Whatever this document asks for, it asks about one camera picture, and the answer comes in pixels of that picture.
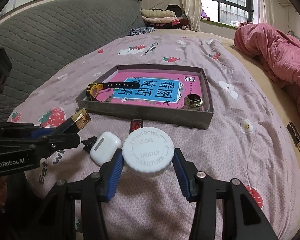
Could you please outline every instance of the bird illustration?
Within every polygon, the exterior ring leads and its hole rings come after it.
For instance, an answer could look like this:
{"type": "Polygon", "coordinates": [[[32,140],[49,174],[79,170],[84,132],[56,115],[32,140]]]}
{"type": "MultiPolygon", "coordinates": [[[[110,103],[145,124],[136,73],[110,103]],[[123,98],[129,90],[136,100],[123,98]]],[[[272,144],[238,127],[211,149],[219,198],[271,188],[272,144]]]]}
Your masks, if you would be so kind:
{"type": "Polygon", "coordinates": [[[167,100],[163,104],[167,104],[167,106],[170,106],[169,103],[171,103],[171,102],[167,100]]]}

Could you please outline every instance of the beige folded blanket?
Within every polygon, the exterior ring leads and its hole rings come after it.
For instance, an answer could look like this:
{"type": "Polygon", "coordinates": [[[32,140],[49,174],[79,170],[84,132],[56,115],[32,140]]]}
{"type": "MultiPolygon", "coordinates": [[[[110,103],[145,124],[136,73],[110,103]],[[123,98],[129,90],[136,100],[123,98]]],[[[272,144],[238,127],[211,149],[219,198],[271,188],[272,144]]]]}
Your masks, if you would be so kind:
{"type": "Polygon", "coordinates": [[[177,20],[176,16],[173,17],[162,17],[162,18],[147,18],[147,17],[142,17],[145,22],[149,23],[172,23],[175,20],[177,20]]]}
{"type": "Polygon", "coordinates": [[[141,15],[147,18],[162,18],[162,17],[173,17],[176,13],[173,11],[162,11],[162,10],[141,10],[141,15]]]}

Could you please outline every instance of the black watch strap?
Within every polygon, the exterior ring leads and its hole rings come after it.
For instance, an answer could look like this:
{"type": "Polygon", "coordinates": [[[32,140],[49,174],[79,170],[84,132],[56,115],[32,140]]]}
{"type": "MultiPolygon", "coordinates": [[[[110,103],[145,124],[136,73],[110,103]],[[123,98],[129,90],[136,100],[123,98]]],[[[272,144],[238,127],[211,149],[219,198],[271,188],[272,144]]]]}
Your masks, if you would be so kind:
{"type": "Polygon", "coordinates": [[[103,83],[103,88],[132,88],[138,89],[140,88],[140,84],[137,82],[108,82],[103,83]]]}

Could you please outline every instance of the red blanket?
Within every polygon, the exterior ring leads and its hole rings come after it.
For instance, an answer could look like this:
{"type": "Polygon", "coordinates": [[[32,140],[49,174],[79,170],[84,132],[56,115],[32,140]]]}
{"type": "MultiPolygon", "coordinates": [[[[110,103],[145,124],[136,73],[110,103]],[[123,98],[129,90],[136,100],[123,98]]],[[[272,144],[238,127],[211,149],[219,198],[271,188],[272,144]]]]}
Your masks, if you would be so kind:
{"type": "Polygon", "coordinates": [[[248,56],[259,57],[268,77],[295,99],[300,116],[300,41],[259,23],[240,27],[234,44],[248,56]]]}

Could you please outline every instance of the curtain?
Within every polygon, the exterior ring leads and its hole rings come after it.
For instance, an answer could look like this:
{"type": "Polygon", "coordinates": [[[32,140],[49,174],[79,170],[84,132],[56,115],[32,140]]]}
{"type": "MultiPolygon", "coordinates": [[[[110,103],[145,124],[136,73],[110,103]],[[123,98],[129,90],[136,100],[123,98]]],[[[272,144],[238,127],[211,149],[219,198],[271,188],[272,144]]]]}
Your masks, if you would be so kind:
{"type": "Polygon", "coordinates": [[[274,25],[274,0],[259,0],[259,22],[274,25]]]}
{"type": "Polygon", "coordinates": [[[182,0],[182,5],[188,17],[191,30],[199,32],[202,11],[201,0],[182,0]]]}

